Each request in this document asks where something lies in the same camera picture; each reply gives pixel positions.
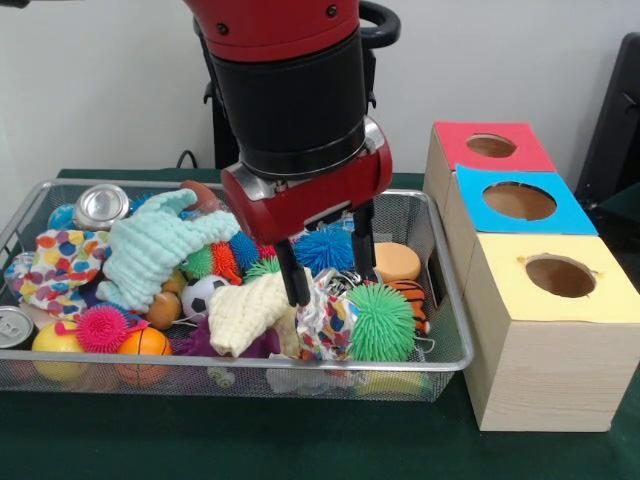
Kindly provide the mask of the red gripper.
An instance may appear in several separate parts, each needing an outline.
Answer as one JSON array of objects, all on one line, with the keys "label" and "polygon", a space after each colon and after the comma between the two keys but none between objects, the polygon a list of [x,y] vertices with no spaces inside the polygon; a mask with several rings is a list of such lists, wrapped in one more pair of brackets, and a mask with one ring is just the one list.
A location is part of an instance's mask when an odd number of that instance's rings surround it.
[{"label": "red gripper", "polygon": [[287,181],[256,176],[240,162],[221,173],[227,204],[242,230],[261,244],[275,244],[285,290],[292,307],[306,306],[310,292],[305,270],[289,237],[308,224],[341,211],[353,211],[351,234],[358,274],[374,274],[376,266],[372,220],[376,195],[389,187],[392,156],[379,125],[367,118],[361,152],[345,165],[314,178]]}]

